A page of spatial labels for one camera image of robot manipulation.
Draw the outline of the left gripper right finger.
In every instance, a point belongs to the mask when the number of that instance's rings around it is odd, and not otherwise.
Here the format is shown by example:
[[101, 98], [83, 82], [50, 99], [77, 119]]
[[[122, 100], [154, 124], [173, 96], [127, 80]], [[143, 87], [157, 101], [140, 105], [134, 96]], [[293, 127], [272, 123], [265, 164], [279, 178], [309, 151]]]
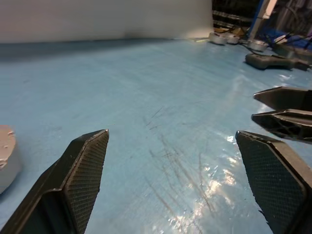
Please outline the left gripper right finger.
[[248, 182], [274, 234], [312, 232], [312, 170], [285, 142], [246, 131], [235, 135]]

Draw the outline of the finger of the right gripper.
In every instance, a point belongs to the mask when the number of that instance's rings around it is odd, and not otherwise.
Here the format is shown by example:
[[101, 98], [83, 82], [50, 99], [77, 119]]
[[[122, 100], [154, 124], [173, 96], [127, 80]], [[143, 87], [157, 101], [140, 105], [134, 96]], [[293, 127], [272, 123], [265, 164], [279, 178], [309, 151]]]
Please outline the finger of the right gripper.
[[312, 113], [310, 111], [276, 110], [253, 114], [251, 119], [277, 137], [306, 144], [312, 143]]
[[280, 86], [257, 92], [253, 98], [274, 110], [312, 110], [311, 90]]

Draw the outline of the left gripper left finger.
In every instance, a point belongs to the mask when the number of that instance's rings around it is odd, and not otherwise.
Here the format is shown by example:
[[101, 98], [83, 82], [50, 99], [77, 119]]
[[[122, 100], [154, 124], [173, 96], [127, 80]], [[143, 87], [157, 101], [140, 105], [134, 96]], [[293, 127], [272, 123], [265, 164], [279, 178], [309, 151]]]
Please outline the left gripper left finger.
[[2, 234], [83, 234], [103, 172], [109, 131], [72, 140], [37, 179], [1, 229]]

